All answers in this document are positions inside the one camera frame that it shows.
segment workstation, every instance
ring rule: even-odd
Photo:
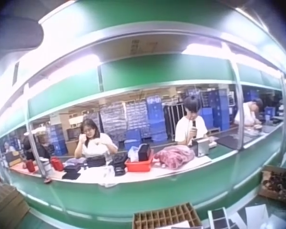
[[[67,215],[79,227],[110,218],[128,225],[135,212],[185,202],[197,206],[202,220],[207,207],[232,206],[258,186],[261,168],[280,164],[286,151],[286,119],[279,116],[286,75],[237,45],[229,44],[229,59],[223,46],[200,35],[138,34],[56,60],[0,115],[7,179],[30,206],[62,221]],[[192,97],[194,110],[185,105]],[[183,118],[190,129],[180,139]],[[93,120],[86,129],[85,120]],[[192,127],[188,147],[180,142]],[[85,151],[87,138],[98,139],[105,153],[89,145]],[[132,155],[139,162],[130,162]]]

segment brown box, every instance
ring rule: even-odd
[[[30,210],[21,193],[9,185],[0,186],[0,228],[16,228]]]
[[[155,229],[188,221],[191,227],[201,221],[190,203],[161,210],[139,212],[133,216],[133,229]]]
[[[275,166],[265,166],[262,173],[263,178],[258,194],[263,197],[279,200],[286,203],[286,194],[284,192],[277,192],[268,188],[270,185],[270,182],[268,181],[272,177],[272,173],[275,173],[277,177],[282,177],[282,175],[286,173],[286,169]]]

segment man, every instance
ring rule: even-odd
[[[247,127],[252,127],[257,124],[261,124],[261,122],[255,117],[255,114],[259,113],[263,109],[263,101],[259,98],[254,99],[250,102],[243,104],[244,108],[244,125]],[[239,125],[240,123],[240,113],[239,110],[234,119],[234,123]]]
[[[179,145],[190,146],[193,138],[207,137],[204,119],[198,115],[200,102],[189,96],[184,99],[186,116],[182,117],[176,126],[175,141]]]

